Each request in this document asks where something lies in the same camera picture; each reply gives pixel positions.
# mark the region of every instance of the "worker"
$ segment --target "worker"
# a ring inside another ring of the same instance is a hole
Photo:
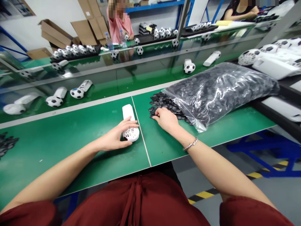
[[[112,42],[121,43],[120,29],[129,36],[129,40],[134,39],[131,20],[125,13],[127,5],[128,0],[108,0],[107,15]]]
[[[223,200],[219,208],[220,225],[293,226],[251,180],[182,128],[167,108],[158,108],[153,119],[184,147],[220,192]],[[120,135],[133,127],[138,128],[137,121],[128,117],[43,173],[0,212],[0,225],[60,225],[53,201],[98,152],[132,145],[130,141],[120,141]],[[174,171],[151,167],[111,181],[81,203],[63,225],[209,226],[209,223],[189,204]]]
[[[220,20],[252,20],[258,13],[253,0],[231,0]]]

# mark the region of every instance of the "plastic bag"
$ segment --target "plastic bag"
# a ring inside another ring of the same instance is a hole
[[[277,80],[229,62],[184,79],[162,90],[198,132],[207,130],[230,111],[251,100],[279,92]]]

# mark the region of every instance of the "metal shelf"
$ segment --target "metal shelf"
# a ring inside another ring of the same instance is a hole
[[[125,12],[131,13],[131,12],[137,12],[137,11],[143,11],[143,10],[149,10],[149,9],[155,9],[155,8],[184,5],[184,3],[185,3],[185,0],[180,0],[180,1],[159,3],[159,4],[153,4],[153,5],[147,5],[147,6],[139,6],[139,7],[133,7],[133,8],[126,8]]]

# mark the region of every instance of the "water bottle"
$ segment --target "water bottle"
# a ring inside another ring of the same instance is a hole
[[[105,33],[105,35],[106,35],[107,46],[108,46],[110,51],[113,51],[114,46],[113,46],[112,40],[111,40],[111,38],[110,38],[110,36],[107,32]]]
[[[120,42],[121,42],[121,45],[122,45],[123,48],[127,47],[126,40],[125,40],[124,33],[123,33],[122,29],[120,29]]]

